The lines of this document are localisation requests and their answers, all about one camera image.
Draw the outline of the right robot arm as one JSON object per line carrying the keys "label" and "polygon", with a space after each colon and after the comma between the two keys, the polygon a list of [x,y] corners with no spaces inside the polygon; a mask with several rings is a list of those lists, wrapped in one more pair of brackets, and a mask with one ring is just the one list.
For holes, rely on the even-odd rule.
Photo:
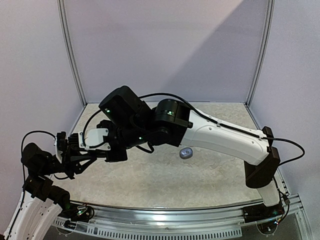
{"label": "right robot arm", "polygon": [[280,157],[269,127],[252,130],[214,118],[171,94],[150,108],[126,85],[113,90],[98,107],[109,118],[106,139],[112,149],[167,144],[236,157],[244,162],[246,186],[256,189],[263,200],[260,216],[269,218],[278,210],[274,175]]}

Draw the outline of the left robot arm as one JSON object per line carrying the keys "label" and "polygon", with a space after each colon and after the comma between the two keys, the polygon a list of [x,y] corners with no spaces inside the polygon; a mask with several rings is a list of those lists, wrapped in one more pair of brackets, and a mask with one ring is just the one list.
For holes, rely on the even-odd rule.
{"label": "left robot arm", "polygon": [[70,222],[89,222],[95,211],[87,204],[74,204],[70,193],[54,185],[51,176],[64,173],[67,179],[83,173],[107,152],[99,148],[56,143],[55,154],[27,144],[21,152],[24,172],[22,193],[2,240],[41,240],[52,222],[62,216]]}

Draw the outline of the purple charging case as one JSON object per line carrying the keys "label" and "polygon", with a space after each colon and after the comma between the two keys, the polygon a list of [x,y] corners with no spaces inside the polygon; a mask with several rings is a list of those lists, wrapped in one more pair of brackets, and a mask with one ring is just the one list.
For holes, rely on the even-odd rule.
{"label": "purple charging case", "polygon": [[183,160],[190,159],[193,156],[193,150],[190,147],[182,148],[179,151],[179,157]]}

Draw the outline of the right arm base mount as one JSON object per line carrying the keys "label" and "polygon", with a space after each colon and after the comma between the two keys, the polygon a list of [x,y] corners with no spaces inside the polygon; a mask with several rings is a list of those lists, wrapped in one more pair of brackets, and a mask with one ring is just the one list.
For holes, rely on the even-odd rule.
{"label": "right arm base mount", "polygon": [[265,206],[263,203],[242,208],[245,223],[257,222],[266,219],[274,219],[274,224],[279,225],[290,211],[290,200],[287,199],[273,206]]}

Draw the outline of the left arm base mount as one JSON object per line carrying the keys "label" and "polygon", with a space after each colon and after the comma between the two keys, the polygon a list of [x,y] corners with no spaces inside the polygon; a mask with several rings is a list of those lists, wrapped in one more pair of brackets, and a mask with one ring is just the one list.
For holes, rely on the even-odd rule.
{"label": "left arm base mount", "polygon": [[70,220],[71,222],[84,222],[88,223],[95,215],[95,210],[92,206],[80,202],[70,202],[68,204],[68,209],[62,209],[62,211],[57,215]]}

